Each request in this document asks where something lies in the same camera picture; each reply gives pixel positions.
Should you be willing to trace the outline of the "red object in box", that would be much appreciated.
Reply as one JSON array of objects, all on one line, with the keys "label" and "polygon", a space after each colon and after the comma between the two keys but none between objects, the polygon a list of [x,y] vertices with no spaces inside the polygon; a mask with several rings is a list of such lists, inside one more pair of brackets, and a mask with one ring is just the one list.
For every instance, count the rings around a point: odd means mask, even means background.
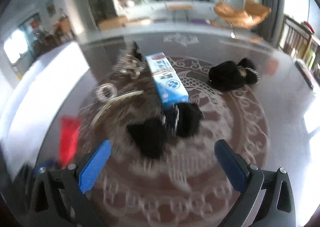
[{"label": "red object in box", "polygon": [[76,154],[80,125],[78,118],[71,116],[61,118],[59,162],[62,168],[67,167]]}]

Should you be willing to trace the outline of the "black knit sock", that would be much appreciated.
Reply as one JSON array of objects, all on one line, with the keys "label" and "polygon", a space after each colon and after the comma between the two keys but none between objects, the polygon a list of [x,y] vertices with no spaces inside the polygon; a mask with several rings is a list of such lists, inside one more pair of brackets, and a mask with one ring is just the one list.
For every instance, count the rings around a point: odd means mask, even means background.
[{"label": "black knit sock", "polygon": [[208,84],[221,92],[255,85],[261,79],[254,63],[247,58],[243,58],[239,63],[226,61],[210,68],[208,78]]},{"label": "black knit sock", "polygon": [[160,116],[129,124],[126,129],[142,156],[160,159],[168,140],[194,136],[202,119],[198,104],[180,102],[164,109]]}]

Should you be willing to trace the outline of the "white storage box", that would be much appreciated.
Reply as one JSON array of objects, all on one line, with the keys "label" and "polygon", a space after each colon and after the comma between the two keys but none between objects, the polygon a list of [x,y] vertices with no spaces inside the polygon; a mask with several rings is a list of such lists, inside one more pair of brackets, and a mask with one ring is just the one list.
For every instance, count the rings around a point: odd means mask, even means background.
[{"label": "white storage box", "polygon": [[89,65],[76,42],[43,55],[25,73],[1,116],[1,150],[15,178],[24,163],[34,166],[60,107]]}]

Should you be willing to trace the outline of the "white tv cabinet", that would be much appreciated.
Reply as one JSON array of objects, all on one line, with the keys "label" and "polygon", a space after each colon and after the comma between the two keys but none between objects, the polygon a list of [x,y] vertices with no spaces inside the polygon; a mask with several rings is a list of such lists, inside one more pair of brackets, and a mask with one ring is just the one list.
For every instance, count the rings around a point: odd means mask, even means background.
[{"label": "white tv cabinet", "polygon": [[215,4],[212,2],[196,0],[153,1],[120,9],[118,15],[126,16],[128,20],[143,17],[213,20],[216,18],[214,7]]}]

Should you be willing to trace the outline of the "orange lounge chair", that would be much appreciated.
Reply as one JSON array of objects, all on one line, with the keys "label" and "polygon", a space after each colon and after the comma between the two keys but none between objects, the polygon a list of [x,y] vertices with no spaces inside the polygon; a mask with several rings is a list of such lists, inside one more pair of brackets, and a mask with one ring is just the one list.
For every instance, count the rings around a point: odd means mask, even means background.
[{"label": "orange lounge chair", "polygon": [[214,8],[217,16],[237,28],[251,28],[263,22],[272,9],[253,0],[246,0],[244,9],[234,9],[226,2],[218,2]]}]

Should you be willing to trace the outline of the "silver rhinestone hair claw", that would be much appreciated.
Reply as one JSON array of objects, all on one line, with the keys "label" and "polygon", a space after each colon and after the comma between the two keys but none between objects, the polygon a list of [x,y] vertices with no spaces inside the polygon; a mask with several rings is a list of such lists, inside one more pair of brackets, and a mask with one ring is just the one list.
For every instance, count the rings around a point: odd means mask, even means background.
[{"label": "silver rhinestone hair claw", "polygon": [[140,52],[138,43],[133,41],[132,46],[119,52],[114,69],[122,75],[128,75],[131,79],[137,79],[145,67],[146,58]]}]

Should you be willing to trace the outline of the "wooden side shelf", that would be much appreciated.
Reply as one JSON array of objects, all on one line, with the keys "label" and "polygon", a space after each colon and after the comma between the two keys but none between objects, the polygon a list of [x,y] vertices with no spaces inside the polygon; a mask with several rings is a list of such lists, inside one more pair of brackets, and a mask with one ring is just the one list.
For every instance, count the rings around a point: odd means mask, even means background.
[{"label": "wooden side shelf", "polygon": [[319,68],[319,38],[308,22],[298,23],[284,15],[279,48],[293,59],[301,59],[313,73]]}]

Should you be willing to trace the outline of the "blue white carton box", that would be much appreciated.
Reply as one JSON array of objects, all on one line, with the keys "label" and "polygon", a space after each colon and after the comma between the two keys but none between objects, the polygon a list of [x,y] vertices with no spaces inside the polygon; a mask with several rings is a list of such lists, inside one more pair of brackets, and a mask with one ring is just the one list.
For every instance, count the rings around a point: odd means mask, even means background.
[{"label": "blue white carton box", "polygon": [[176,103],[188,103],[189,94],[164,53],[148,55],[145,58],[162,107],[170,108]]}]

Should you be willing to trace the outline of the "small wooden bench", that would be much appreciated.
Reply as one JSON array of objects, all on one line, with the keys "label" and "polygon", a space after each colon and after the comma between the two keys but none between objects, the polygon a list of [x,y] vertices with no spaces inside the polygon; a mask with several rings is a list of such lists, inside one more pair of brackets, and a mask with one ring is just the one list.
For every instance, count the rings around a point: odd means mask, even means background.
[{"label": "small wooden bench", "polygon": [[166,5],[166,9],[167,9],[167,11],[171,12],[173,22],[176,22],[176,20],[177,20],[177,12],[178,11],[184,12],[185,18],[189,22],[189,20],[190,20],[189,11],[193,10],[194,8],[193,8],[192,5],[188,5],[188,4],[185,4],[185,5],[183,5],[183,4],[178,4],[178,5],[171,4],[171,5]]}]

